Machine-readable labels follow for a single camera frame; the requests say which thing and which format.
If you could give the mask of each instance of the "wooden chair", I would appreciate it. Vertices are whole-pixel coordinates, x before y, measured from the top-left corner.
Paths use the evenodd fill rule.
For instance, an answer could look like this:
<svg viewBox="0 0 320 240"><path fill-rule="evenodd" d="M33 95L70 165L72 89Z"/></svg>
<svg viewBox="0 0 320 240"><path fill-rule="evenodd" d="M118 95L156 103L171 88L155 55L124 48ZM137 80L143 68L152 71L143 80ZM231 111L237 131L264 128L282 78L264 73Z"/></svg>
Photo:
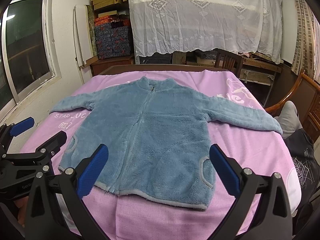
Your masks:
<svg viewBox="0 0 320 240"><path fill-rule="evenodd" d="M219 68L221 56L224 57L222 68L233 72L239 78L244 60L243 57L223 49L218 49L217 59L214 64L215 68Z"/></svg>
<svg viewBox="0 0 320 240"><path fill-rule="evenodd" d="M278 116L288 100L295 104L302 127L315 142L320 136L320 86L301 71L289 93L265 110L272 116Z"/></svg>

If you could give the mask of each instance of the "window frame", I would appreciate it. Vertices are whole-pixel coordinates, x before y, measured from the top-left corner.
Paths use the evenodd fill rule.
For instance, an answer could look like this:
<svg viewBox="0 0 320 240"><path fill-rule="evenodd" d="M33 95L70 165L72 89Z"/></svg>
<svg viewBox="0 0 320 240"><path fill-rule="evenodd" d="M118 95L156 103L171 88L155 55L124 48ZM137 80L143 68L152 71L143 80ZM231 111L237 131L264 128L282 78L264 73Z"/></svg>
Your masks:
<svg viewBox="0 0 320 240"><path fill-rule="evenodd" d="M22 0L12 0L10 4L19 2ZM6 8L2 19L7 18L8 8ZM29 94L31 94L34 90L40 87L45 82L49 81L53 77L56 76L55 69L53 67L53 58L52 58L52 48L51 43L49 42L49 38L52 36L50 32L52 32L52 23L50 20L52 19L51 16L52 11L52 0L42 0L42 33L43 33L43 42L44 42L44 49L45 55L49 66L49 72L42 77L36 79L30 85L28 85L25 89L23 89L20 93L17 93L10 68L9 68L9 61L7 57L7 48L6 48L6 21L2 20L2 24L0 26L1 31L1 49L0 53L2 53L2 61L4 65L5 75L13 95L13 99L11 99L2 109L0 109L0 121L15 107L17 106L23 99L25 99Z"/></svg>

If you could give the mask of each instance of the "white wall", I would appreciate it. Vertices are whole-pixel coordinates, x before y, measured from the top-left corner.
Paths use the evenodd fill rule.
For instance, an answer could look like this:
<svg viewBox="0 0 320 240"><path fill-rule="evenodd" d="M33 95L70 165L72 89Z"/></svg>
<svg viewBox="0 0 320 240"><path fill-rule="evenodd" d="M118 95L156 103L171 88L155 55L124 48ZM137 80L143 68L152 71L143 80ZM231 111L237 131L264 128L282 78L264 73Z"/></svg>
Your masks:
<svg viewBox="0 0 320 240"><path fill-rule="evenodd" d="M35 119L33 129L14 138L9 153L19 152L37 125L48 116L52 107L82 85L75 61L73 10L76 4L90 4L89 2L90 0L52 0L53 36L61 78L55 77L35 90L4 120L10 124L29 116Z"/></svg>
<svg viewBox="0 0 320 240"><path fill-rule="evenodd" d="M298 17L294 0L282 0L282 19L281 59L292 64L298 31Z"/></svg>

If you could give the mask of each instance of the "hand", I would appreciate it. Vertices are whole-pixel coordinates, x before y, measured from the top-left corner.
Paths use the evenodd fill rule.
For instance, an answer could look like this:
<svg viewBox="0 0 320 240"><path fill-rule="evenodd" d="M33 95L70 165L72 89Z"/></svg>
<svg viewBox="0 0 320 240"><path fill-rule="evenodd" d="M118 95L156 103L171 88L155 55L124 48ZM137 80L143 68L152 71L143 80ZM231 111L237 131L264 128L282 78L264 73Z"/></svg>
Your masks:
<svg viewBox="0 0 320 240"><path fill-rule="evenodd" d="M15 200L14 203L19 208L18 213L18 223L24 227L24 221L26 218L26 210L27 210L27 203L29 197L24 197L18 200Z"/></svg>

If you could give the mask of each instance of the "wooden armrest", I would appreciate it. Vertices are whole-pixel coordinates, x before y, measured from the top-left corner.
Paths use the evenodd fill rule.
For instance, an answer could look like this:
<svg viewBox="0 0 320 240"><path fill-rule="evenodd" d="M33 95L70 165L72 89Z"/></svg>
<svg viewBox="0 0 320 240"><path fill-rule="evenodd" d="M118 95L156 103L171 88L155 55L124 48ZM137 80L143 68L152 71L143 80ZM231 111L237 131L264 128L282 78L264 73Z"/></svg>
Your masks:
<svg viewBox="0 0 320 240"><path fill-rule="evenodd" d="M304 70L301 71L300 74L299 74L299 76L298 76L298 78L297 78L297 80L296 80L296 82L294 83L293 87L290 89L290 91L288 92L288 94L287 94L284 98L282 98L279 103L277 103L277 104L275 104L275 105L273 105L273 106L270 106L270 107L266 108L266 109L265 109L266 112L267 112L268 114L271 114L271 115L272 115L272 114L275 113L278 109L282 108L282 107L284 106L284 104L286 103L286 101L288 101L288 100L291 98L291 96L295 93L295 91L297 90L297 88L298 88L299 85L301 84L301 81L302 81L303 78L304 78L304 79L307 79L307 78L308 78L308 79L311 80L311 78L309 78L307 75L305 75Z"/></svg>

